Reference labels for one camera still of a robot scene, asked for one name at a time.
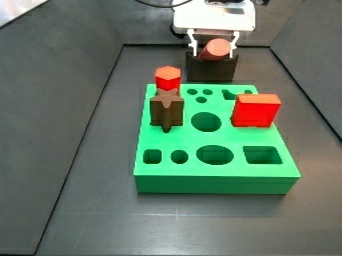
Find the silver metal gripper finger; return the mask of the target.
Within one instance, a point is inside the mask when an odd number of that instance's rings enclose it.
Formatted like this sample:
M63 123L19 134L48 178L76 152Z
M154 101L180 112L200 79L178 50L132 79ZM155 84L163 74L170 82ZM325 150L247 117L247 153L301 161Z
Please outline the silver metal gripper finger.
M187 36L190 38L188 46L192 48L192 56L198 56L198 40L195 39L195 30L187 29Z

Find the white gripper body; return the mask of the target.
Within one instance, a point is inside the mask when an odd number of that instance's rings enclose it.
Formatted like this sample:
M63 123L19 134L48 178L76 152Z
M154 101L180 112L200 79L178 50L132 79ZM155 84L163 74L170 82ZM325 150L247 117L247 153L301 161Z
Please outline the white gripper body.
M174 8L172 25L182 34L188 29L253 31L255 5L251 0L192 0Z

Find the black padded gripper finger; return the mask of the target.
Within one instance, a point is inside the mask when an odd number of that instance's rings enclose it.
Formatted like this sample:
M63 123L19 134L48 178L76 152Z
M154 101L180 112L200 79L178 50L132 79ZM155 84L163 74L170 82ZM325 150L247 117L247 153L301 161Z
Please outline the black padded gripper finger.
M237 49L237 42L238 42L238 39L239 39L239 31L234 31L233 32L233 37L231 37L231 42L230 42L230 45L231 45L231 49L230 49L230 58L234 58L234 50Z

